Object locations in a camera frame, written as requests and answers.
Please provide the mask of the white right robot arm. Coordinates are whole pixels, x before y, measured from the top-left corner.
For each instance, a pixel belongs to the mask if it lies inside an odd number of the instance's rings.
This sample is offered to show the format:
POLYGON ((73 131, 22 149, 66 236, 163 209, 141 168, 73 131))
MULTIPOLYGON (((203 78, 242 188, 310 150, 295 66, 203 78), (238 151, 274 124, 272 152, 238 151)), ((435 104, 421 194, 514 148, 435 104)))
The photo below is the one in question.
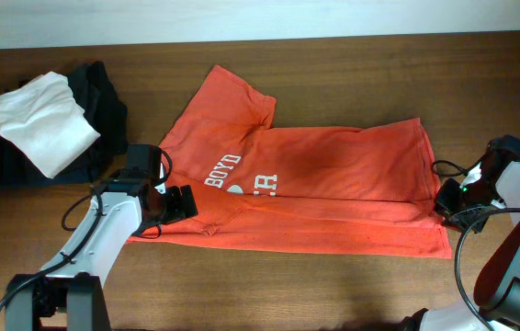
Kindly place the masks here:
POLYGON ((497 148, 464 176, 447 182, 435 198, 444 225, 460 232, 454 276, 460 301, 443 309, 422 309, 397 324, 399 330, 520 330, 520 152, 497 148), (494 215, 510 215, 514 228, 481 270, 472 295, 461 280, 461 254, 469 234, 479 233, 494 215))

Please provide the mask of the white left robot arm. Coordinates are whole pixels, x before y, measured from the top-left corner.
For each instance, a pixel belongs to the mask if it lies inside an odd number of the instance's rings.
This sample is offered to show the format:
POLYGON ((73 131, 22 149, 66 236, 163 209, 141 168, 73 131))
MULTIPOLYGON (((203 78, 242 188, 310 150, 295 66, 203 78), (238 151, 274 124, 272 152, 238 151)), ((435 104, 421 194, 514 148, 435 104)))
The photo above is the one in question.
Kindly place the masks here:
POLYGON ((5 329, 44 330, 41 319, 63 311, 63 330, 109 330, 103 287, 128 239, 197 214, 189 185, 160 193, 149 179, 104 180, 59 252, 39 272, 9 282, 0 302, 5 329))

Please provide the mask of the orange printed t-shirt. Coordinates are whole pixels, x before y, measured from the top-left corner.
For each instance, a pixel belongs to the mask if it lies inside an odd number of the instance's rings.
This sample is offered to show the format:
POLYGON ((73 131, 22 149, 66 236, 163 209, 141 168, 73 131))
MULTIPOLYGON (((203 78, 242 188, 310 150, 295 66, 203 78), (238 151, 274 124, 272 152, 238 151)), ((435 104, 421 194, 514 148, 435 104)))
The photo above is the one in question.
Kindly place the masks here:
POLYGON ((276 100, 213 68, 161 146, 198 214, 160 243, 282 253, 449 258, 440 181, 415 118, 371 128, 273 124, 276 100))

